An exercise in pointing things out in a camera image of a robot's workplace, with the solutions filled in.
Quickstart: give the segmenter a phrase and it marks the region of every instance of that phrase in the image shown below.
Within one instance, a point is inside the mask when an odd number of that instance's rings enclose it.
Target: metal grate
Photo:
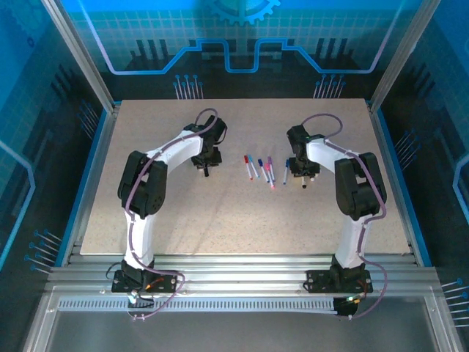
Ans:
[[[160,307],[167,298],[155,298]],[[64,297],[59,310],[65,312],[124,312],[126,297]],[[165,308],[171,312],[311,312],[333,314],[333,298],[175,298]]]

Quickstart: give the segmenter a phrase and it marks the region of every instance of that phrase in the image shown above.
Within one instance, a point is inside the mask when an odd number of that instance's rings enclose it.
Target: glass panel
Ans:
[[[442,283],[462,277],[465,286],[469,282],[468,18],[467,1],[441,1],[382,106],[397,154],[412,149],[407,161],[399,160],[432,263]]]
[[[0,6],[1,351],[22,349],[102,110],[41,2],[17,3]]]
[[[420,2],[63,4],[116,99],[370,98]]]

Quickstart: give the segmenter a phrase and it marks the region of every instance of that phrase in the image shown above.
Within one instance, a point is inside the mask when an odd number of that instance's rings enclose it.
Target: speckled tabletop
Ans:
[[[223,163],[205,178],[190,161],[169,176],[158,212],[153,248],[158,254],[327,254],[338,246],[344,215],[336,204],[335,180],[323,169],[301,188],[289,175],[275,190],[261,178],[250,181],[243,156],[267,160],[283,178],[291,155],[286,132],[307,116],[336,114],[344,130],[331,140],[359,153],[373,152],[388,192],[388,215],[372,225],[367,252],[407,253],[401,219],[362,99],[125,100],[117,117],[82,254],[125,253],[126,222],[117,188],[129,153],[155,149],[174,138],[204,108],[213,107],[228,125],[220,145]],[[327,134],[337,122],[320,117],[306,125]]]

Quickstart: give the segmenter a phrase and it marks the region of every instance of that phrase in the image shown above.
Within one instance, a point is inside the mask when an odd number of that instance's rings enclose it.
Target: pen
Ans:
[[[256,168],[254,167],[254,161],[252,160],[251,154],[248,154],[248,159],[249,159],[249,163],[251,164],[252,169],[254,170],[254,174],[256,174],[256,177],[259,178],[260,176],[257,173]]]
[[[290,160],[285,161],[285,172],[284,172],[284,185],[287,184],[287,175],[288,175],[288,166],[290,165]]]
[[[246,169],[248,169],[249,180],[252,180],[251,169],[249,169],[249,160],[247,155],[244,155],[244,162],[246,164]]]
[[[273,174],[273,164],[272,164],[272,158],[270,156],[267,157],[267,162],[269,163],[269,167],[270,167],[270,176],[272,176],[272,183],[274,183],[276,181],[276,177]]]
[[[259,163],[259,166],[261,167],[262,174],[264,174],[265,180],[269,182],[269,178],[265,174],[264,165],[262,164],[262,159],[257,159],[257,162]]]
[[[270,165],[269,165],[269,163],[265,164],[265,168],[267,169],[267,177],[270,178]],[[272,180],[270,180],[270,187],[275,188],[275,185],[273,184]]]

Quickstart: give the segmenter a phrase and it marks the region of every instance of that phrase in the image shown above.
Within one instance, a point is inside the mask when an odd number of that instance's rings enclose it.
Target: blue light strip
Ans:
[[[418,247],[417,250],[420,253],[424,266],[432,266],[432,261],[430,260],[428,250],[426,249],[424,235],[422,234],[420,225],[418,224],[416,211],[413,208],[412,200],[410,199],[409,191],[407,190],[407,185],[405,184],[404,175],[402,174],[402,170],[399,167],[399,161],[397,160],[393,141],[391,139],[391,135],[389,134],[388,126],[386,125],[386,121],[384,120],[384,115],[381,112],[381,109],[378,109],[377,116],[380,119],[381,128],[383,129],[383,135],[386,144],[388,145],[389,155],[391,156],[391,160],[394,165],[394,170],[396,171],[397,175],[397,181],[399,183],[399,187],[401,188],[402,196],[404,198],[405,207],[409,214],[410,224],[412,225],[413,232],[416,237]]]
[[[196,39],[196,46],[186,46],[182,48],[181,50],[178,51],[178,53],[171,59],[171,61],[168,62],[168,64],[162,69],[162,70],[137,70],[137,71],[117,71],[114,69],[111,59],[109,58],[106,50],[104,49],[104,45],[101,42],[101,39],[99,38],[99,35],[96,32],[96,28],[93,26],[93,23],[91,19],[88,16],[88,13],[84,9],[83,4],[80,4],[81,6],[81,11],[83,12],[83,15],[86,19],[86,22],[88,23],[89,29],[91,30],[93,37],[96,40],[97,46],[99,47],[101,54],[103,55],[104,60],[106,61],[106,64],[108,66],[108,69],[114,74],[118,76],[137,76],[137,75],[164,75],[166,74],[173,66],[176,64],[176,62],[179,61],[179,59],[188,52],[198,52],[202,51],[202,45],[203,44],[221,44],[224,47],[224,59],[225,59],[225,70],[228,73],[255,73],[259,69],[259,58],[260,58],[260,46],[261,44],[273,44],[273,43],[280,43],[281,44],[281,50],[282,51],[297,51],[318,73],[336,73],[336,74],[368,74],[373,72],[373,70],[376,68],[376,65],[381,57],[381,54],[383,53],[384,48],[386,47],[386,44],[388,42],[389,37],[391,36],[391,33],[396,25],[397,18],[399,17],[402,8],[404,6],[404,3],[406,0],[403,0],[402,3],[400,4],[399,8],[396,10],[396,14],[394,15],[394,18],[388,28],[388,31],[386,32],[383,41],[381,42],[381,45],[378,49],[378,52],[376,53],[376,56],[374,57],[373,63],[371,67],[368,70],[326,70],[322,69],[310,56],[309,54],[305,51],[305,49],[302,46],[298,45],[288,45],[288,38],[283,38],[283,37],[277,37],[277,38],[263,38],[263,39],[258,39],[256,41],[256,44],[254,46],[254,66],[253,68],[231,68],[231,64],[229,62],[229,46],[228,42],[225,39]]]
[[[28,180],[29,180],[29,191],[26,195],[23,205],[21,206],[20,213],[16,218],[15,225],[13,225],[12,232],[10,236],[8,236],[8,240],[5,243],[5,247],[0,255],[0,271],[5,264],[5,260],[7,259],[8,254],[12,248],[13,242],[15,241],[16,235],[18,234],[18,230],[20,229],[21,223],[23,222],[23,218],[26,215],[26,211],[28,210],[29,203],[31,202],[32,195],[36,189],[36,182],[34,181],[34,173],[32,171],[31,164],[21,155],[16,153],[13,149],[8,147],[3,141],[0,141],[0,148],[3,149],[5,152],[10,154],[21,166],[23,166],[26,171],[28,172]]]
[[[459,189],[459,185],[458,185],[459,177],[461,176],[461,169],[467,163],[469,163],[469,154],[466,154],[457,162],[456,169],[454,170],[453,189],[454,189],[454,193],[456,194],[457,201],[459,202],[459,205],[461,206],[461,210],[464,213],[466,221],[469,224],[468,205],[464,201],[464,197],[462,196],[461,190]]]
[[[101,114],[100,122],[97,125],[93,143],[89,150],[85,169],[83,171],[83,175],[81,176],[80,186],[78,187],[78,192],[76,194],[75,202],[73,203],[72,212],[70,213],[70,217],[68,218],[67,227],[65,228],[64,237],[62,239],[62,244],[60,245],[60,248],[59,248],[59,253],[57,254],[55,266],[61,265],[65,256],[65,252],[67,251],[67,245],[72,236],[72,229],[73,229],[73,225],[75,224],[75,219],[76,219],[76,215],[78,212],[78,208],[80,207],[81,198],[83,197],[85,185],[89,178],[89,172],[91,171],[91,165],[96,154],[97,144],[100,141],[101,133],[103,132],[103,126],[106,121],[106,115],[107,115],[106,110],[103,110],[103,113]]]

